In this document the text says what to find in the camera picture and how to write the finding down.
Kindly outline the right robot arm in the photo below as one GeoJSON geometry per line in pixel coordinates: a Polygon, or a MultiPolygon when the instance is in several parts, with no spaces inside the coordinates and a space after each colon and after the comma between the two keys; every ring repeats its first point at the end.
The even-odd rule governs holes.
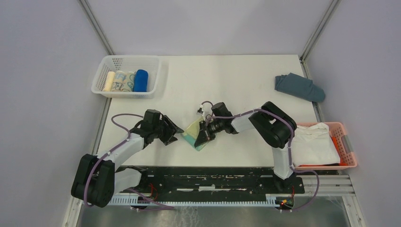
{"type": "Polygon", "coordinates": [[[290,143],[297,125],[291,117],[270,101],[258,109],[237,115],[233,115],[225,103],[219,102],[211,107],[211,112],[210,118],[199,123],[199,132],[194,141],[195,148],[214,140],[216,134],[221,131],[239,134],[255,129],[272,148],[274,189],[285,193],[293,186],[296,174],[290,154],[290,143]]]}

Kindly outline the green yellow towel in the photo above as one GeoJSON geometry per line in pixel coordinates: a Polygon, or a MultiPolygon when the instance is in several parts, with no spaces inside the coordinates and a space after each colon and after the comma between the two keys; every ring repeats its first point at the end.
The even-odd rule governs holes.
{"type": "Polygon", "coordinates": [[[203,121],[202,117],[199,117],[197,120],[195,120],[193,123],[191,123],[182,133],[182,137],[183,139],[192,147],[194,148],[196,151],[201,151],[206,145],[202,144],[199,145],[198,147],[196,147],[195,141],[199,135],[199,130],[200,130],[200,126],[199,123],[203,121]]]}

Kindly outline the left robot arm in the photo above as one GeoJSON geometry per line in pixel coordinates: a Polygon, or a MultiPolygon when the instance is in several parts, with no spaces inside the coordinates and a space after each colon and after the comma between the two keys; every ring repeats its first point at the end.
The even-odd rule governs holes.
{"type": "Polygon", "coordinates": [[[160,140],[167,146],[178,140],[176,134],[184,132],[167,115],[154,109],[148,109],[132,129],[116,123],[114,116],[111,121],[125,130],[126,136],[98,155],[85,154],[80,159],[71,187],[71,196],[82,200],[88,207],[103,208],[117,192],[130,188],[144,192],[149,185],[147,177],[133,168],[118,169],[154,140],[160,140]]]}

